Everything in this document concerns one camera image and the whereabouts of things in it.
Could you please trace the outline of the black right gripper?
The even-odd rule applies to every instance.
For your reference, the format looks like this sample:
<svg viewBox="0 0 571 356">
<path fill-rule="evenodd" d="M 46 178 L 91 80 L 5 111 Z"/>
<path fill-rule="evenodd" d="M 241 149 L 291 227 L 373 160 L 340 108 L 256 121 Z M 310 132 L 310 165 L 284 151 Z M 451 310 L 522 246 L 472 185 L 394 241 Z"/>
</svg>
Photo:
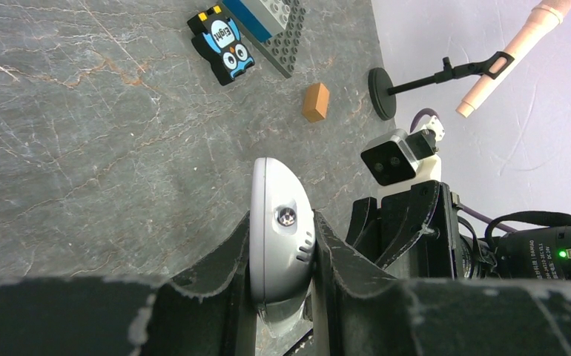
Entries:
<svg viewBox="0 0 571 356">
<path fill-rule="evenodd" d="M 469 245 L 446 183 L 429 180 L 382 199 L 379 257 L 377 218 L 374 197 L 354 201 L 346 243 L 386 273 L 397 279 L 469 276 Z"/>
</svg>

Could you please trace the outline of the white remote control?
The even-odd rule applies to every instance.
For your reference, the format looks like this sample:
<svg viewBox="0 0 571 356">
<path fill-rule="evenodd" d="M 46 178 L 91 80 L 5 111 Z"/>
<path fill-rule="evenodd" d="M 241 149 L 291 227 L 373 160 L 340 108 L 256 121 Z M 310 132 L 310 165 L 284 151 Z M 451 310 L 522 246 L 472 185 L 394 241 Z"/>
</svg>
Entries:
<svg viewBox="0 0 571 356">
<path fill-rule="evenodd" d="M 271 336 L 282 337 L 303 313 L 316 239 L 305 189 L 278 159 L 254 162 L 249 222 L 251 299 Z"/>
</svg>

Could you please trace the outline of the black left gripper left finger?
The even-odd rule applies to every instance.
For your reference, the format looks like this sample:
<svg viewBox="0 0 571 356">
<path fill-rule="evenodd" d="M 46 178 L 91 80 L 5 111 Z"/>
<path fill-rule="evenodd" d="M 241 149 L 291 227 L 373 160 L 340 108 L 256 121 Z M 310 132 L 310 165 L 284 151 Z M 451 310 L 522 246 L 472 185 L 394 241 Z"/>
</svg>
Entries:
<svg viewBox="0 0 571 356">
<path fill-rule="evenodd" d="M 252 355 L 249 229 L 172 278 L 0 279 L 0 355 Z"/>
</svg>

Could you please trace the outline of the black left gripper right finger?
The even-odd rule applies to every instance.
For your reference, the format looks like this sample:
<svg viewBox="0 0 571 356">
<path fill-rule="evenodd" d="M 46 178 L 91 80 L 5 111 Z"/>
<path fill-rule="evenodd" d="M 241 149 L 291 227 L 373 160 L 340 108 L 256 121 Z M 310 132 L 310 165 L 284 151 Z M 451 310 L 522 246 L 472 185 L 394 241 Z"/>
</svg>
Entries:
<svg viewBox="0 0 571 356">
<path fill-rule="evenodd" d="M 396 279 L 314 227 L 316 355 L 571 355 L 571 282 Z"/>
</svg>

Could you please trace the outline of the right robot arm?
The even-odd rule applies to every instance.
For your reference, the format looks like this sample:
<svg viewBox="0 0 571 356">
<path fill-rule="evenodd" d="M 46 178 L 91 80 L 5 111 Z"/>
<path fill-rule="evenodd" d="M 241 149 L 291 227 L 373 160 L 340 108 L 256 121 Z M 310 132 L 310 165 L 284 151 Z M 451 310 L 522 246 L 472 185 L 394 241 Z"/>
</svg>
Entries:
<svg viewBox="0 0 571 356">
<path fill-rule="evenodd" d="M 410 257 L 410 277 L 571 282 L 571 215 L 520 211 L 477 234 L 467 208 L 437 180 L 353 203 L 346 242 L 386 269 Z"/>
</svg>

